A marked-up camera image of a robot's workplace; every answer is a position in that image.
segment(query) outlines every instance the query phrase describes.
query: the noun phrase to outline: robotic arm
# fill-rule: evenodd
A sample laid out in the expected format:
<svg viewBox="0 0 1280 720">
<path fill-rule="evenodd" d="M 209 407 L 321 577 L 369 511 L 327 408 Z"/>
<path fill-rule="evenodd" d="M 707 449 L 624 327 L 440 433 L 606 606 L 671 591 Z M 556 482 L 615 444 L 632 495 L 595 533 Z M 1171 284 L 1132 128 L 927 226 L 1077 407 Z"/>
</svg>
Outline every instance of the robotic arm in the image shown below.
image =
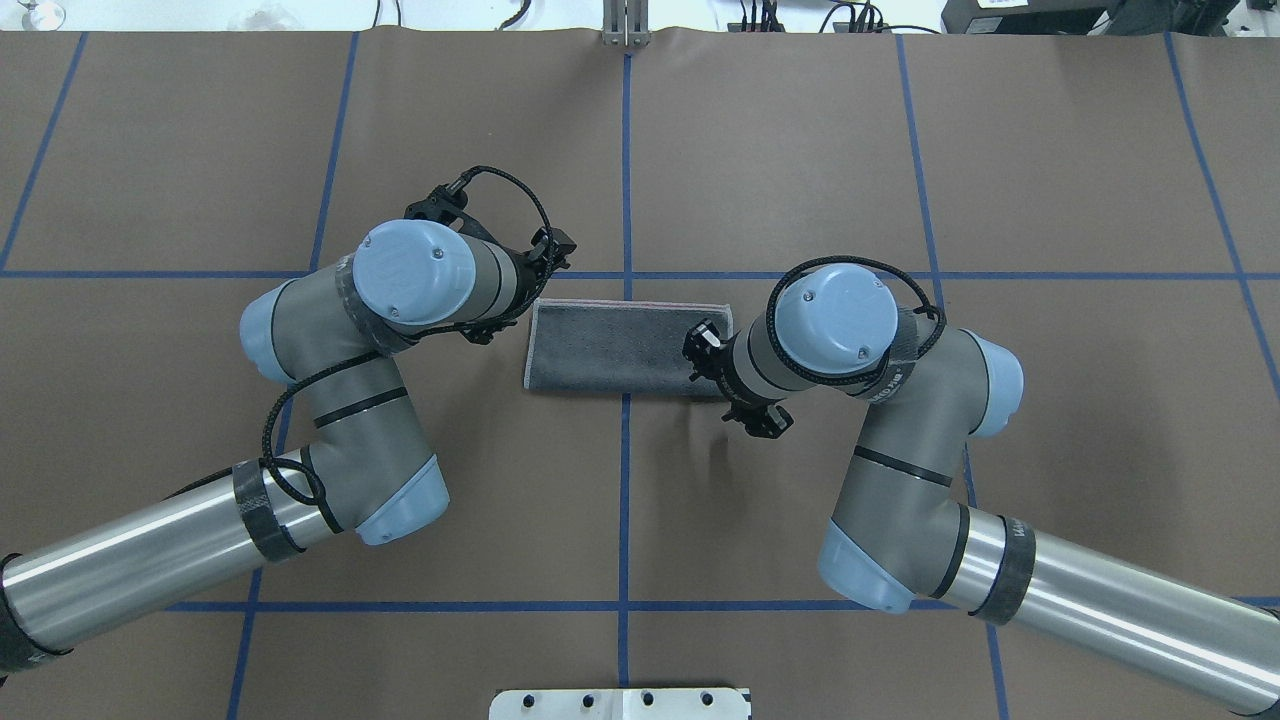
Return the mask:
<svg viewBox="0 0 1280 720">
<path fill-rule="evenodd" d="M 922 306 L 897 307 L 865 266 L 908 282 Z M 1280 717 L 1280 614 L 950 500 L 965 441 L 1004 429 L 1023 373 L 1004 347 L 948 327 L 905 273 L 863 258 L 804 263 L 748 331 L 723 341 L 699 324 L 684 352 L 694 377 L 716 380 L 730 400 L 724 419 L 756 437 L 782 434 L 792 420 L 777 401 L 814 384 L 870 402 L 818 561 L 836 592 L 886 612 L 905 612 L 915 596 L 940 598 L 1236 714 Z"/>
<path fill-rule="evenodd" d="M 504 177 L 534 201 L 543 227 L 532 250 L 503 247 L 465 213 L 462 188 L 480 173 Z M 461 232 L 449 227 L 458 220 Z M 239 327 L 244 351 L 265 377 L 289 386 L 269 415 L 262 456 L 5 557 L 0 682 L 344 529 L 381 544 L 439 518 L 449 495 L 392 355 L 440 332 L 488 343 L 568 266 L 575 247 L 524 183 L 479 167 L 411 205 L 406 219 L 370 231 L 337 264 L 251 302 Z M 276 457 L 274 420 L 300 392 L 320 439 Z"/>
</svg>

